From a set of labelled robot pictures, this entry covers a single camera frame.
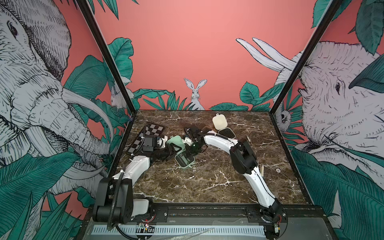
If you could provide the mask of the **mint green clipper case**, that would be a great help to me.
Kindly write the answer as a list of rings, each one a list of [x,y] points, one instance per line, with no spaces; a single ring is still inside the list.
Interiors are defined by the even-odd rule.
[[[173,157],[178,165],[182,168],[188,168],[195,161],[195,157],[187,150],[188,145],[183,143],[181,136],[171,136],[166,146],[169,148],[171,157]]]

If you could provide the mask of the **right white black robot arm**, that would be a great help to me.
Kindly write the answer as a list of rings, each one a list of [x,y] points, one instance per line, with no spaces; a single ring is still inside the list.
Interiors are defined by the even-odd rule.
[[[190,156],[201,153],[203,146],[213,146],[228,153],[234,169],[247,179],[255,192],[261,213],[266,218],[270,218],[270,222],[280,214],[283,208],[282,204],[273,195],[263,179],[257,157],[247,140],[231,139],[211,129],[200,130],[196,126],[185,127],[184,131],[186,137],[192,141],[187,146]]]

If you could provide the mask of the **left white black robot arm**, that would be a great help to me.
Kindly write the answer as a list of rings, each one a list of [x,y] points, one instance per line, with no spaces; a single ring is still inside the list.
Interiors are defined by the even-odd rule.
[[[93,219],[106,223],[108,231],[137,216],[151,215],[151,200],[135,199],[133,188],[140,176],[161,158],[156,152],[166,149],[168,137],[163,135],[164,129],[161,125],[146,123],[128,149],[129,163],[114,176],[100,180]]]

